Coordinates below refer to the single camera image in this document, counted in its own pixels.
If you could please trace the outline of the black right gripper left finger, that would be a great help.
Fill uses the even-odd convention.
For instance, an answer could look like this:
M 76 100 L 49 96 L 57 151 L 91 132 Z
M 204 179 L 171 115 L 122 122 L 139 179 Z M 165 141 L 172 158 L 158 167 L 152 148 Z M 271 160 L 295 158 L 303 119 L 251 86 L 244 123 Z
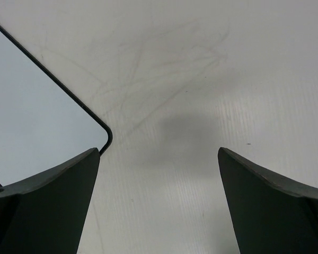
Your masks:
M 0 253 L 77 253 L 99 163 L 92 148 L 0 187 Z

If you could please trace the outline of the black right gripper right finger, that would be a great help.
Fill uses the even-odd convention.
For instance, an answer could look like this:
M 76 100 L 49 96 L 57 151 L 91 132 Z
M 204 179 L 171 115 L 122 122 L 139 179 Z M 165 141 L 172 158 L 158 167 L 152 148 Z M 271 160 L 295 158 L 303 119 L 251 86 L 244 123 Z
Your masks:
M 240 253 L 318 253 L 318 188 L 227 148 L 218 163 Z

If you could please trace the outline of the small black-framed whiteboard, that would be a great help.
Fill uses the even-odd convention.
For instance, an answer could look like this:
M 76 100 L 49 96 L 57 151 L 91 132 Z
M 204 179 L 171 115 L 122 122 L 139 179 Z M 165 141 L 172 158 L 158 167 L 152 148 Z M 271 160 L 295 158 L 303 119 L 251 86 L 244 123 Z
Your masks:
M 0 25 L 0 187 L 111 142 L 111 129 Z

